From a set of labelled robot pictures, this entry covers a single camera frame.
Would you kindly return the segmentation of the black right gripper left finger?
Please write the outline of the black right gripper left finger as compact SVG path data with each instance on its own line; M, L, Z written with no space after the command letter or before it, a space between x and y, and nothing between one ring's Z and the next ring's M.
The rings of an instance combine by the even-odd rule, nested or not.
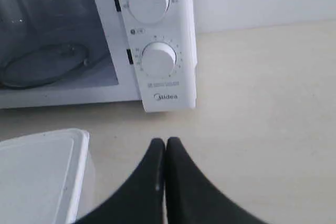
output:
M164 141L152 139L120 188L76 223L163 223L164 158Z

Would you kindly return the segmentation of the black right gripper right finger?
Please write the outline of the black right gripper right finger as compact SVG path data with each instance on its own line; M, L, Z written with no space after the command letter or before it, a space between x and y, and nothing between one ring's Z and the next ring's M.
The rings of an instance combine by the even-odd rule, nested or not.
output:
M178 137L166 145L165 194L168 223L265 223L219 191Z

